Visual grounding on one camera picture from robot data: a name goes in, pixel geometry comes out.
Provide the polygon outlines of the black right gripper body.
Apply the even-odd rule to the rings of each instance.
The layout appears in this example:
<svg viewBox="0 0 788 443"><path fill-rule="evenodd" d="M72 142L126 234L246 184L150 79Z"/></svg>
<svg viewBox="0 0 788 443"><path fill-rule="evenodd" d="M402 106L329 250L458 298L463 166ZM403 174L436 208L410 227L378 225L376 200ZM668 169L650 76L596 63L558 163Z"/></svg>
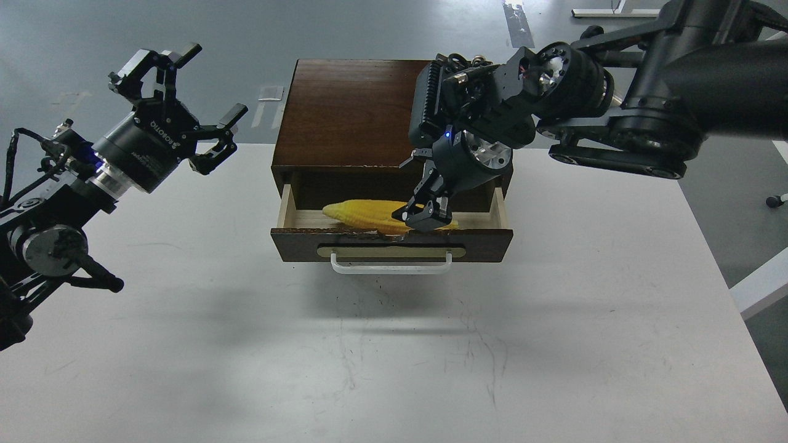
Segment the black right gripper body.
<svg viewBox="0 0 788 443"><path fill-rule="evenodd" d="M442 178L439 193L453 196L510 172L513 151L467 130L447 130L432 145L428 170Z"/></svg>

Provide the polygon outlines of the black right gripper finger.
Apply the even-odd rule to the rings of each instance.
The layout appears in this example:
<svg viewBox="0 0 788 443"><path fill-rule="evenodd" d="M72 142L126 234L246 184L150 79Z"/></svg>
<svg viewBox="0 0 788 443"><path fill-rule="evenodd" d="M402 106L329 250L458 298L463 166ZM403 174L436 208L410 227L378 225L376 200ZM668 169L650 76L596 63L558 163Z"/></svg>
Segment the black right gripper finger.
<svg viewBox="0 0 788 443"><path fill-rule="evenodd" d="M419 213L414 214L414 229L428 232L449 225L452 216L448 202L447 196L428 200Z"/></svg>
<svg viewBox="0 0 788 443"><path fill-rule="evenodd" d="M414 214L424 207L426 202L443 196L443 176L437 170L432 154L412 154L400 163L399 169L410 169L417 162L423 162L422 179L412 191L412 197L405 206L392 213L392 218L400 219L407 225L414 224Z"/></svg>

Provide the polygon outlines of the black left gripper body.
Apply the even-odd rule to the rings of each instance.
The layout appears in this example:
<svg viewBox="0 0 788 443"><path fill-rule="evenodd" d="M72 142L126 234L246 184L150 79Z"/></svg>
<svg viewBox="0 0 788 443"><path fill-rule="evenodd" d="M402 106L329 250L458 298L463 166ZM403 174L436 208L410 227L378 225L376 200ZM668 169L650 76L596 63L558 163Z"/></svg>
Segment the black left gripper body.
<svg viewBox="0 0 788 443"><path fill-rule="evenodd" d="M185 157L194 154L196 142L183 134L197 126L199 121L182 103L175 104L166 117L149 103L130 112L93 149L136 187L152 193Z"/></svg>

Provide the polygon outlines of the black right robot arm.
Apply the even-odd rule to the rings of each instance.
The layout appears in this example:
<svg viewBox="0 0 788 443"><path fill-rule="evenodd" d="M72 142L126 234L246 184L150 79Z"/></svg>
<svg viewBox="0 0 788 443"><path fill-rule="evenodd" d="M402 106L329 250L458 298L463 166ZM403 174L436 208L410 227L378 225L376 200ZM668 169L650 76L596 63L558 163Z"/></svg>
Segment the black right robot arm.
<svg viewBox="0 0 788 443"><path fill-rule="evenodd" d="M515 149L551 138L571 165L681 179L709 135L786 139L786 18L754 1L670 1L655 20L504 63L438 54L417 77L410 162L423 162L392 218L431 231L449 199L506 174Z"/></svg>

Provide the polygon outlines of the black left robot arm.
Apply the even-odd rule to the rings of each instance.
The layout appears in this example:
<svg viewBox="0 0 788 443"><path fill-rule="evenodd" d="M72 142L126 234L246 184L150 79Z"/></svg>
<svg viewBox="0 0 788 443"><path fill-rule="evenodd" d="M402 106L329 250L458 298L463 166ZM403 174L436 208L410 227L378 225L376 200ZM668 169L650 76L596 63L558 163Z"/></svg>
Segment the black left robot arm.
<svg viewBox="0 0 788 443"><path fill-rule="evenodd" d="M200 124L177 98L180 68L200 53L141 49L108 87L132 110L97 142L64 120L50 137L17 128L2 189L2 349L22 342L31 312L62 284L120 292L124 281L89 255L84 225L111 213L130 188L152 193L183 160L210 174L236 150L237 104L217 124Z"/></svg>

